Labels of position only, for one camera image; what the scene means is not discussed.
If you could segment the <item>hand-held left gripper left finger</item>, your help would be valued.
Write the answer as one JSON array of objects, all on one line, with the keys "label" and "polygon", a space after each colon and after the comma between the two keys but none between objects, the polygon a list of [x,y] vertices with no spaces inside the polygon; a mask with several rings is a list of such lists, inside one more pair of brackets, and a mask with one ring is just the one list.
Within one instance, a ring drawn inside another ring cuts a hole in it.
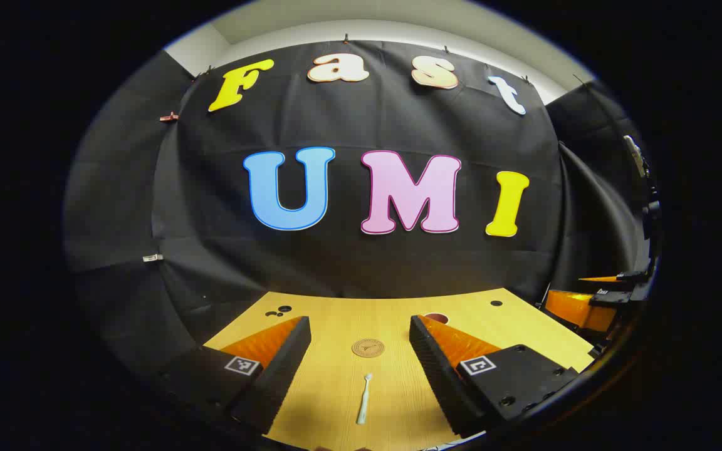
[{"label": "hand-held left gripper left finger", "polygon": [[221,349],[196,346],[161,366],[155,387],[218,427],[269,433],[311,343],[299,316]]}]

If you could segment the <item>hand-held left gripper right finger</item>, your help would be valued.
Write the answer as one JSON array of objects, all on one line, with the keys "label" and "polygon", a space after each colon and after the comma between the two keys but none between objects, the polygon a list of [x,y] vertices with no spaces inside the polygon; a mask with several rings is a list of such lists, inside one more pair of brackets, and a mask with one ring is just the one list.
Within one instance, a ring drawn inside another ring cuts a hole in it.
[{"label": "hand-held left gripper right finger", "polygon": [[499,348],[425,315],[409,341],[447,422],[460,437],[515,422],[578,376],[527,345]]}]

